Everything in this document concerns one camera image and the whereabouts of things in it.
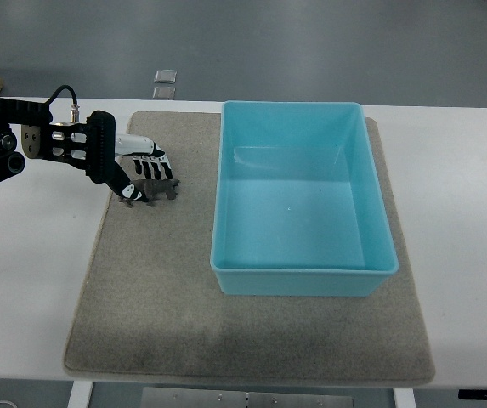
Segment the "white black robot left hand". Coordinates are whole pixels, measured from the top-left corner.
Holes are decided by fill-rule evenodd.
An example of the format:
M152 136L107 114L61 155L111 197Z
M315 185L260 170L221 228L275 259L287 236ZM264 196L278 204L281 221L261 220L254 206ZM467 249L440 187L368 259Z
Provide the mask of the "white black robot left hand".
M167 153L148 137L118 133L115 136L115 157L118 156L129 156L135 173L146 180L173 180ZM119 165L115 165L115 177L108 185L126 203L148 201L144 187L138 187L131 181Z

